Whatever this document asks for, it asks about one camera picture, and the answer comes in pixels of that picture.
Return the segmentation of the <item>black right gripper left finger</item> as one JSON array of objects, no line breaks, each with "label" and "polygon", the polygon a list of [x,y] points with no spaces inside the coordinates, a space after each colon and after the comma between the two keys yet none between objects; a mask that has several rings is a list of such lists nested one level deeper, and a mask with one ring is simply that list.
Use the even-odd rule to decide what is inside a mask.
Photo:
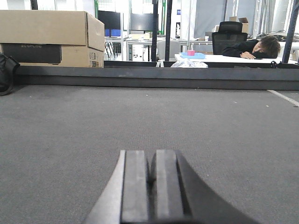
[{"label": "black right gripper left finger", "polygon": [[121,150],[115,169],[84,224],[137,224],[149,220],[147,162],[141,150]]}]

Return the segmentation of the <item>black shoulder bag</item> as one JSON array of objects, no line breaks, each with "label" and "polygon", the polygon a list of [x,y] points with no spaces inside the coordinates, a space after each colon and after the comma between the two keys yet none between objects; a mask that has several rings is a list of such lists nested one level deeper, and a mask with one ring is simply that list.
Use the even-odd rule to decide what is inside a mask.
[{"label": "black shoulder bag", "polygon": [[14,74],[20,64],[12,57],[0,54],[0,95],[9,94],[14,86]]}]

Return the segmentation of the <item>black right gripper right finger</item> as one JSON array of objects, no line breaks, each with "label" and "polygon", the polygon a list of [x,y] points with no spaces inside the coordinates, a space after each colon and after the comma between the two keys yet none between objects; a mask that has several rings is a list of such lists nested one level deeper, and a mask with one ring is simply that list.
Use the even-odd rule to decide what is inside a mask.
[{"label": "black right gripper right finger", "polygon": [[219,196],[180,151],[157,150],[151,165],[153,218],[164,224],[256,224]]}]

